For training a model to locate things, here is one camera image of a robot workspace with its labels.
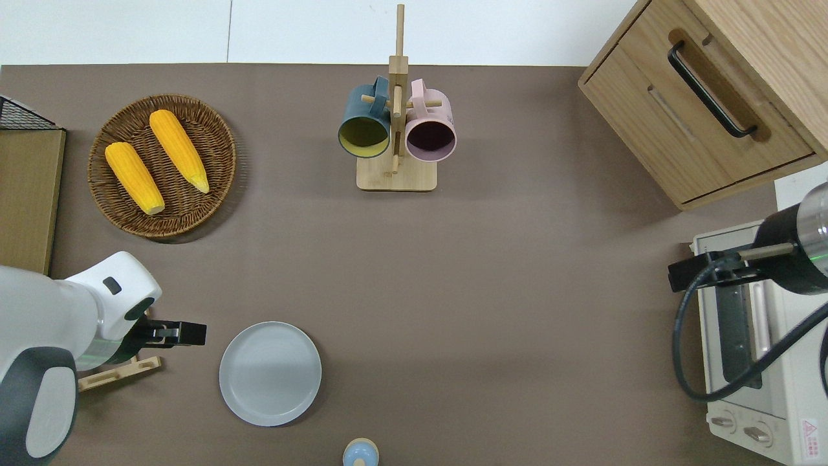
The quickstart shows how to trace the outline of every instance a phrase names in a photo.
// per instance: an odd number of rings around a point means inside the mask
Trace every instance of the pink mug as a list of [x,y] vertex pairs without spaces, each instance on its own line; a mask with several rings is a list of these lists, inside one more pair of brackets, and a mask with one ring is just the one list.
[[[439,100],[439,107],[426,107],[427,100]],[[457,147],[455,120],[445,94],[426,89],[423,80],[412,81],[412,108],[406,112],[406,149],[423,162],[439,162]]]

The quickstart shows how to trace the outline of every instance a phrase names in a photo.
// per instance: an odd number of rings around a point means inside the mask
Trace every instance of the wicker basket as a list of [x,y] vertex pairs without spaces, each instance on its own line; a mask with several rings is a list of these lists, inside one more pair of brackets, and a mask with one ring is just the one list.
[[[149,117],[158,109],[170,110],[181,121],[205,166],[208,193],[178,173],[152,133]],[[106,147],[118,141],[130,143],[141,156],[164,197],[162,212],[145,214],[118,182],[104,156]],[[236,143],[218,113],[185,95],[152,95],[121,109],[101,128],[89,153],[88,180],[95,203],[115,226],[145,238],[169,238],[192,230],[216,212],[235,170]]]

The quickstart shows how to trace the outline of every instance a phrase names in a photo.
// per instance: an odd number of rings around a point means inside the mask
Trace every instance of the toaster oven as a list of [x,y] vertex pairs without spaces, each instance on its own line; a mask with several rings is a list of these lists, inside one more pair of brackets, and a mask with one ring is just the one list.
[[[691,248],[697,255],[748,249],[761,223],[698,235]],[[744,372],[828,301],[828,295],[794,294],[769,279],[697,293],[708,392]],[[818,362],[825,328],[820,323],[748,385],[708,403],[710,432],[783,464],[828,464],[828,399]]]

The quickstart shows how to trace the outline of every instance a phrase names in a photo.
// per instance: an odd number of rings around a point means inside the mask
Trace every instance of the warning label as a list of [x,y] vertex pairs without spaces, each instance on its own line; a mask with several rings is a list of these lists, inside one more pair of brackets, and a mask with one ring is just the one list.
[[802,456],[806,459],[817,459],[820,457],[820,440],[817,433],[818,424],[814,419],[802,420]]

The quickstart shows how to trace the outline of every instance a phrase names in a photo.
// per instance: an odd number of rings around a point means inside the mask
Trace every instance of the oven window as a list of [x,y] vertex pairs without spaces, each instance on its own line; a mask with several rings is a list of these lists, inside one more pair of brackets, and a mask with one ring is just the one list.
[[[719,340],[724,379],[733,381],[753,363],[750,329],[750,292],[747,284],[715,287],[719,313]],[[757,376],[746,386],[762,388]]]

